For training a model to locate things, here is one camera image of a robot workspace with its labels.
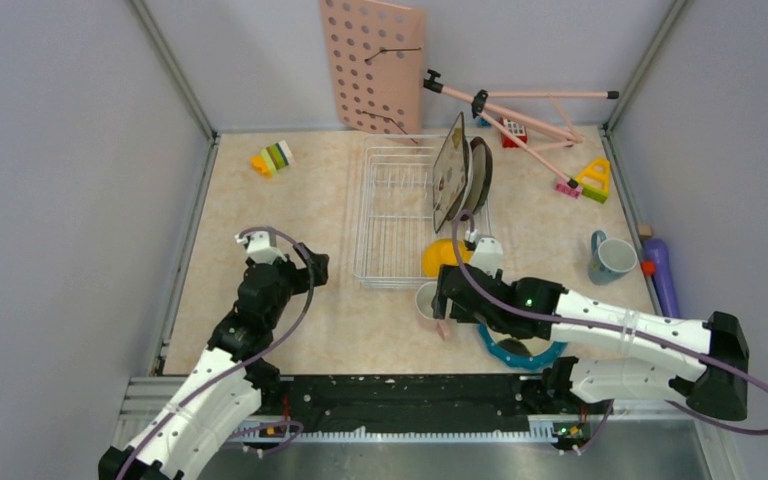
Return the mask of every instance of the white wall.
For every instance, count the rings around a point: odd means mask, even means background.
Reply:
[[[466,92],[620,90],[669,0],[399,0],[428,11],[426,64]],[[315,0],[151,0],[214,128],[340,128]],[[513,102],[560,122],[547,102]],[[580,123],[615,102],[564,102]],[[464,105],[425,93],[425,124],[450,125]]]
[[[0,0],[0,479],[97,476],[205,154],[126,2]]]
[[[768,2],[695,2],[618,130],[645,219],[670,246],[686,316],[737,315],[768,381]],[[750,391],[750,425],[768,399]],[[738,437],[768,478],[768,437]]]

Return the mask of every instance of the yellow bowl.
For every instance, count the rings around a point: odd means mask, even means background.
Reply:
[[[458,250],[464,262],[469,262],[472,258],[472,252],[467,251],[466,244],[458,242]],[[455,258],[455,249],[452,247],[452,241],[447,238],[435,240],[422,253],[422,273],[426,277],[436,277],[443,265],[457,265],[458,259]]]

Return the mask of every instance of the mug handle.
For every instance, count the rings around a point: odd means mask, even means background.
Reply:
[[[590,253],[596,253],[596,250],[599,248],[599,244],[604,242],[607,238],[608,237],[605,235],[605,232],[602,230],[596,230],[593,232],[593,235],[590,235]]]

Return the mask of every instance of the purple cylinder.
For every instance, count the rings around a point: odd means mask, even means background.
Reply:
[[[651,238],[643,244],[646,259],[655,264],[655,275],[652,280],[655,283],[655,292],[661,304],[661,311],[665,317],[681,318],[678,310],[678,300],[673,287],[673,275],[670,272],[670,252],[667,244],[660,238]]]

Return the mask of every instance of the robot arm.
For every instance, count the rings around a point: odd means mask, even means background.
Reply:
[[[734,316],[714,312],[707,320],[681,320],[641,313],[589,298],[564,286],[538,278],[502,281],[502,249],[492,237],[467,238],[474,250],[467,270],[478,284],[513,307],[560,318],[577,318],[620,326],[626,332],[523,318],[488,302],[464,278],[457,266],[443,266],[434,300],[435,318],[461,323],[484,323],[515,338],[577,342],[621,353],[619,360],[559,359],[543,372],[549,391],[571,393],[585,403],[608,399],[663,399],[686,403],[693,410],[723,420],[744,420],[746,382],[688,355],[665,349],[635,336],[646,332],[706,354],[743,371],[749,351]]]
[[[271,232],[255,232],[237,241],[246,247],[248,268],[237,300],[213,331],[193,371],[152,423],[124,450],[110,447],[99,462],[99,479],[114,480],[125,460],[163,418],[172,414],[155,438],[138,452],[125,480],[197,478],[210,458],[247,417],[272,394],[278,369],[257,360],[217,381],[186,406],[180,403],[206,382],[266,349],[272,330],[293,295],[310,286],[307,268],[297,269],[275,246]],[[328,256],[307,250],[314,286],[328,281]]]

